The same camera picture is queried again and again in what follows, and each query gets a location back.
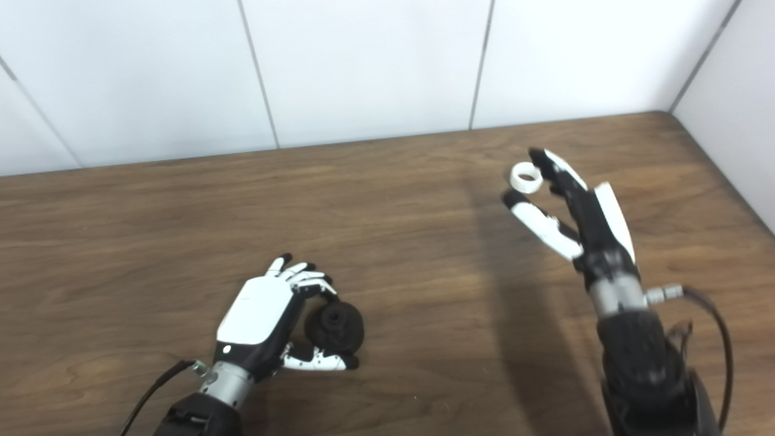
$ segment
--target robotic hand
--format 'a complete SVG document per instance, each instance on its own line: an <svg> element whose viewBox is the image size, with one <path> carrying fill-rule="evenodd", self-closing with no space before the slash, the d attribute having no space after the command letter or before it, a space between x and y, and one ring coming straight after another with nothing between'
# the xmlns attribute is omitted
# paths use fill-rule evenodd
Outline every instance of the robotic hand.
<svg viewBox="0 0 775 436"><path fill-rule="evenodd" d="M204 377L197 393L173 404L154 436L238 436L242 434L239 408L258 382L282 368L303 371L356 369L354 353L363 343L363 318L358 310L339 301L331 279L300 263L283 270L290 254L275 259L267 273L248 280L223 318L216 335L212 368L201 362L181 361L162 375L141 399L121 434L150 394L183 369ZM293 344L291 332L315 296L326 305L305 324L311 344Z"/></svg>
<svg viewBox="0 0 775 436"><path fill-rule="evenodd" d="M544 244L584 275L598 315L606 377L602 390L614 434L719 436L729 410L732 354L729 333L718 311L686 286L668 285L644 292L632 238L611 186L606 182L589 189L572 167L551 151L530 149L529 156L532 163L522 162L512 169L513 189L503 195L503 202ZM525 196L538 191L543 179L550 182L552 193L565 199L578 231ZM677 350L649 308L678 296L711 311L722 329L728 379L718 424L701 380L686 366L685 353Z"/></svg>

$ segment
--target white tiled wall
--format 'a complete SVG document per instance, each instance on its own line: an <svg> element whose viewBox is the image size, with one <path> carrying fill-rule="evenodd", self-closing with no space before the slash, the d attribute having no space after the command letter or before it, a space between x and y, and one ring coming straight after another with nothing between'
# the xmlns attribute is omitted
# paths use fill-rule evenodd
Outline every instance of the white tiled wall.
<svg viewBox="0 0 775 436"><path fill-rule="evenodd" d="M0 0L0 175L666 109L731 3Z"/></svg>
<svg viewBox="0 0 775 436"><path fill-rule="evenodd" d="M489 0L244 0L282 147L465 130Z"/></svg>
<svg viewBox="0 0 775 436"><path fill-rule="evenodd" d="M72 168L78 163L0 68L0 175Z"/></svg>
<svg viewBox="0 0 775 436"><path fill-rule="evenodd" d="M234 1L2 0L0 56L87 166L275 147Z"/></svg>
<svg viewBox="0 0 775 436"><path fill-rule="evenodd" d="M474 127L668 110L734 0L496 0Z"/></svg>
<svg viewBox="0 0 775 436"><path fill-rule="evenodd" d="M740 3L675 115L775 232L775 2Z"/></svg>

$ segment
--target wood grain surface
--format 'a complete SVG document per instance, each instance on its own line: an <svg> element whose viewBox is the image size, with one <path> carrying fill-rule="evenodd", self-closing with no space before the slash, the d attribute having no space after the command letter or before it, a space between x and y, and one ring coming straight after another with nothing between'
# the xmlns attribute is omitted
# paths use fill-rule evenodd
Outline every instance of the wood grain surface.
<svg viewBox="0 0 775 436"><path fill-rule="evenodd" d="M612 183L644 285L715 300L737 361L727 434L773 434L775 242L663 113L0 178L0 434L115 434L172 363L209 361L241 285L285 251L361 309L362 366L259 385L246 434L608 434L582 279L499 199L528 147ZM718 407L712 320L659 311L694 319ZM198 385L178 376L130 434Z"/></svg>

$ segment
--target metal connector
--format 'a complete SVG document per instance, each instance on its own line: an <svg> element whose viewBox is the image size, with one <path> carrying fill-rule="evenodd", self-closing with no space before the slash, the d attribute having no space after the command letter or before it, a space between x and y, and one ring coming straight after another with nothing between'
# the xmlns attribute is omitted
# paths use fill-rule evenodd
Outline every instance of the metal connector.
<svg viewBox="0 0 775 436"><path fill-rule="evenodd" d="M207 364L205 364L201 360L197 360L196 362L194 362L194 364L189 366L188 369L195 372L196 375L199 375L200 377L204 377L205 375L207 375L207 372L210 370L210 368L207 367Z"/></svg>
<svg viewBox="0 0 775 436"><path fill-rule="evenodd" d="M649 306L664 303L668 299L674 299L684 296L684 287L676 283L651 288L644 292L644 298Z"/></svg>

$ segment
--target black fingertip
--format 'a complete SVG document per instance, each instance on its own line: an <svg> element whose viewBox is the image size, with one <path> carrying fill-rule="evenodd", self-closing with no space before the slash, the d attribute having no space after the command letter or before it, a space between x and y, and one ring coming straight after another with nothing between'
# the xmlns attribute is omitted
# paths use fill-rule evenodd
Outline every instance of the black fingertip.
<svg viewBox="0 0 775 436"><path fill-rule="evenodd" d="M505 204L509 209L517 206L518 203L530 202L525 194L517 191L516 189L509 189L508 191L504 192L501 199L503 200L503 204Z"/></svg>
<svg viewBox="0 0 775 436"><path fill-rule="evenodd" d="M344 367L347 369L358 369L360 366L360 360L352 355L340 355L339 358L344 362Z"/></svg>

